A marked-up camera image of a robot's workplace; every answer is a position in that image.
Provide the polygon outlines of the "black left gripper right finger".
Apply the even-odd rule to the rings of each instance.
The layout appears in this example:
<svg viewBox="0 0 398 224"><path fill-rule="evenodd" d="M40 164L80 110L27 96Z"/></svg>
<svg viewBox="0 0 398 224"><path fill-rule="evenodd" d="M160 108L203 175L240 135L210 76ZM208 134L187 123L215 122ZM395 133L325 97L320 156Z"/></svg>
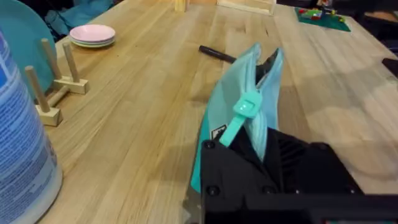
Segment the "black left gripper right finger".
<svg viewBox="0 0 398 224"><path fill-rule="evenodd" d="M359 194L363 191L333 148L269 128L263 166L286 194Z"/></svg>

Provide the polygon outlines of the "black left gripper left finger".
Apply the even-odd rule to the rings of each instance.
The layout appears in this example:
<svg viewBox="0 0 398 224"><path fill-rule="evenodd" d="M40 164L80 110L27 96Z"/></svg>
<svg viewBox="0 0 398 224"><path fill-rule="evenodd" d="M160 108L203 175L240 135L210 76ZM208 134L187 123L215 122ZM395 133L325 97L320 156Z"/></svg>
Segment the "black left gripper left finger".
<svg viewBox="0 0 398 224"><path fill-rule="evenodd" d="M220 139L218 135L203 142L201 187L204 201L243 203L247 197L280 192L244 128L228 147L220 143Z"/></svg>

